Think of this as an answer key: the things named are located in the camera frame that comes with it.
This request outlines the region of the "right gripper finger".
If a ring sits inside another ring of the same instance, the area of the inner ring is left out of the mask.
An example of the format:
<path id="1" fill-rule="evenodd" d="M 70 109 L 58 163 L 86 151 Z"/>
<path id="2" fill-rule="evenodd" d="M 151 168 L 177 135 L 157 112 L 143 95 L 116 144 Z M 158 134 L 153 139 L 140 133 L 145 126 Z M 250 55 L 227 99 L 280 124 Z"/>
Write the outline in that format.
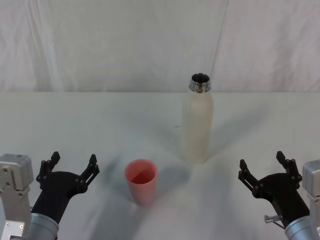
<path id="1" fill-rule="evenodd" d="M 285 169 L 286 173 L 289 175 L 289 178 L 294 182 L 295 188 L 300 188 L 300 182 L 302 181 L 302 176 L 298 171 L 296 160 L 294 158 L 287 159 L 282 151 L 276 153 L 276 159 Z"/>
<path id="2" fill-rule="evenodd" d="M 238 172 L 238 179 L 251 191 L 252 195 L 257 199 L 265 199 L 263 180 L 257 180 L 249 171 L 244 159 L 239 163 L 240 171 Z"/>

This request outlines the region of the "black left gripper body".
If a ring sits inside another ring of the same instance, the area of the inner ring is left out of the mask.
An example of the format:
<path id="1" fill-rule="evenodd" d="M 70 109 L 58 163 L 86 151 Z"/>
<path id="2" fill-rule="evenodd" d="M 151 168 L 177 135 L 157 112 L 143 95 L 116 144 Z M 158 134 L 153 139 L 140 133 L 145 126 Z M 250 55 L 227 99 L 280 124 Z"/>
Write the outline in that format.
<path id="1" fill-rule="evenodd" d="M 87 191 L 87 183 L 80 175 L 55 171 L 36 177 L 41 193 L 31 210 L 34 214 L 47 216 L 59 223 L 71 198 Z"/>

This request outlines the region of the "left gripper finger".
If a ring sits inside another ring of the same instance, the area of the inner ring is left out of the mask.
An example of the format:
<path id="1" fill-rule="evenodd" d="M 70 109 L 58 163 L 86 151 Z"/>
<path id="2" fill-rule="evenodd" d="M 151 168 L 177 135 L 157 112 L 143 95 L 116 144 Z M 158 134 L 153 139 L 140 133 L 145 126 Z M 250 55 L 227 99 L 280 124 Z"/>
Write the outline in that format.
<path id="1" fill-rule="evenodd" d="M 60 159 L 61 157 L 59 152 L 54 151 L 49 160 L 41 161 L 39 174 L 36 177 L 36 181 L 39 182 L 40 187 L 44 186 L 45 181 L 47 180 L 48 176 L 51 174 L 53 168 L 56 166 Z"/>
<path id="2" fill-rule="evenodd" d="M 97 165 L 97 157 L 95 154 L 92 154 L 86 169 L 75 180 L 76 194 L 85 193 L 88 190 L 88 186 L 99 173 L 100 169 Z"/>

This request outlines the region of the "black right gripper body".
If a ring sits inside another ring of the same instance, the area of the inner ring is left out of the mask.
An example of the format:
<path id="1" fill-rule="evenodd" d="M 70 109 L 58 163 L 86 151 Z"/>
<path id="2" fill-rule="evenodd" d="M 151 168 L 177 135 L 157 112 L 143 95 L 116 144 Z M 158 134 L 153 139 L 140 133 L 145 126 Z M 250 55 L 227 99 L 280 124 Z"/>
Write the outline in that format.
<path id="1" fill-rule="evenodd" d="M 298 193 L 302 176 L 298 173 L 275 173 L 257 182 L 257 198 L 271 203 L 283 225 L 310 215 L 310 210 Z"/>

